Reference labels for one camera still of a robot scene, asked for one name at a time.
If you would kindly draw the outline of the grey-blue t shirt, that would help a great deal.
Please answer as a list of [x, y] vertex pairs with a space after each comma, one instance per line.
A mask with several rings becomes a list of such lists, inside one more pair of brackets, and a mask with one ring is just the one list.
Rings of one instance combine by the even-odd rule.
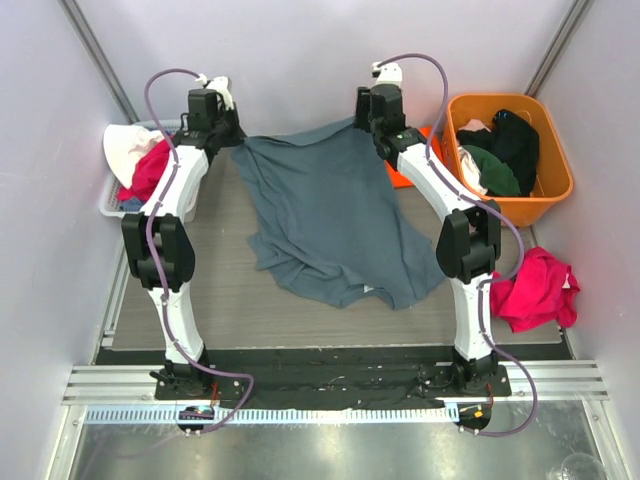
[[301, 297], [346, 308], [376, 297], [410, 308], [445, 276], [402, 212], [370, 134], [352, 119], [251, 136], [231, 158], [257, 214], [256, 267]]

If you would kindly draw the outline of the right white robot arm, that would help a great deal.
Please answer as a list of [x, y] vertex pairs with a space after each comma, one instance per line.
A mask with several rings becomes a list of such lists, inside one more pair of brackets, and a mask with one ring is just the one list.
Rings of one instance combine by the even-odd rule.
[[488, 395], [500, 375], [481, 295], [501, 253], [501, 222], [432, 155], [427, 138], [406, 125], [399, 86], [358, 88], [354, 125], [372, 135], [378, 155], [411, 181], [441, 221], [436, 259], [450, 280], [456, 320], [445, 385], [465, 395]]

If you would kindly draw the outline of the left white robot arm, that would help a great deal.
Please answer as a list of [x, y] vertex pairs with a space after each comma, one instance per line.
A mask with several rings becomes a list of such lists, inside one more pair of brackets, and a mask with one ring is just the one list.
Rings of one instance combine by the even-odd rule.
[[121, 222], [131, 274], [152, 299], [164, 335], [164, 365], [152, 375], [161, 399], [200, 399], [214, 383], [191, 302], [196, 258], [184, 221], [214, 157], [243, 137], [225, 78], [191, 90], [185, 125], [168, 138], [169, 160], [157, 186]]

